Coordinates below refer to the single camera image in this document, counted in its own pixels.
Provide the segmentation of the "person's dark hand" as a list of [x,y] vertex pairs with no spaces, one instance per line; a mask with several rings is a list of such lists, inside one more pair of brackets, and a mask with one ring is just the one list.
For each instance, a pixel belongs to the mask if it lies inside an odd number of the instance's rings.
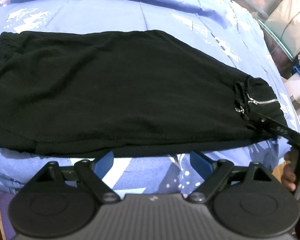
[[281,176],[281,183],[284,185],[288,191],[293,192],[296,189],[296,175],[294,174],[293,168],[292,168],[292,159],[295,157],[296,152],[294,150],[290,150],[290,152],[287,152],[284,155],[285,160],[285,166],[283,169],[283,173]]

